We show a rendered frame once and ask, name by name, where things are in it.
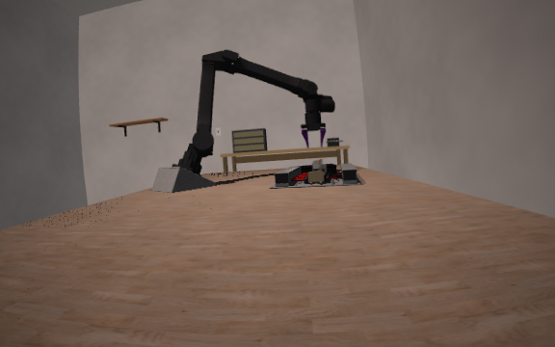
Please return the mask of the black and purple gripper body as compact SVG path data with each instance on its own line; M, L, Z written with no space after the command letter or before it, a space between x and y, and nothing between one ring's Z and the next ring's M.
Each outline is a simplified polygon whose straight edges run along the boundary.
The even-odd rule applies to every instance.
M304 127L308 127L306 131L315 131L318 129L326 129L326 128L320 128L320 127L326 127L325 123L320 123L320 118L319 118L319 111L313 111L313 113L311 114L311 112L306 112L306 124L301 124L301 128L304 129Z

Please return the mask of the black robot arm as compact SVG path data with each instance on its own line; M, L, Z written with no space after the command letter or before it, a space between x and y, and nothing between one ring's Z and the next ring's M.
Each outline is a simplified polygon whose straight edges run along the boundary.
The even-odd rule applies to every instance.
M318 87L314 82L250 62L241 58L239 53L230 50L202 55L197 132L193 137L193 142L189 144L187 151L185 150L183 158L179 159L178 165L172 164L172 167L182 167L200 175L202 157L213 155L214 138L210 132L216 70L230 74L244 74L296 94L304 99L306 112L311 112L311 114L313 111L320 112L320 123L321 113L333 112L335 109L332 97L317 94Z

